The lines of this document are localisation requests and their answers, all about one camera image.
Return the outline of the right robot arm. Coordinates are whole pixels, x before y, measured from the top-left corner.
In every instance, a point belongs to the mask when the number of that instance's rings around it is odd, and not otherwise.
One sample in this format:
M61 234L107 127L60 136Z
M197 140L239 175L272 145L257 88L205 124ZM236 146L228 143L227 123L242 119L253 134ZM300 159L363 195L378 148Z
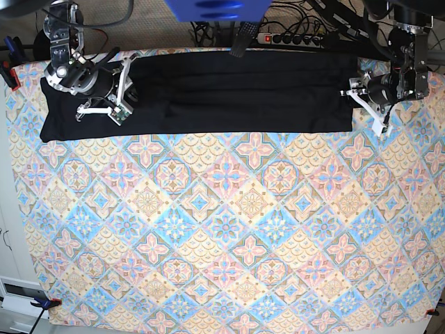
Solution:
M50 63L44 77L53 89L84 99L76 110L76 120L102 114L116 125L133 114L138 95L129 75L138 54L124 57L108 69L108 62L120 49L115 47L97 62L84 55L83 15L73 1L54 1L44 19L44 33L50 44Z

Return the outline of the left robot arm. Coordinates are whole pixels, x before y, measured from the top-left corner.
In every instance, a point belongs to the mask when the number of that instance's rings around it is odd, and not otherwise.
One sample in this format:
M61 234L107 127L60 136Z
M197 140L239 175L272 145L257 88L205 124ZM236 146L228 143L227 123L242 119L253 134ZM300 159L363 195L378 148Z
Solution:
M390 62L389 73L365 72L351 78L350 88L341 91L372 117L374 134L389 135L393 107L428 96L428 36L434 16L443 15L444 7L434 1L427 1L425 8L415 1L364 1L359 16L340 1L311 1L310 5L341 35Z

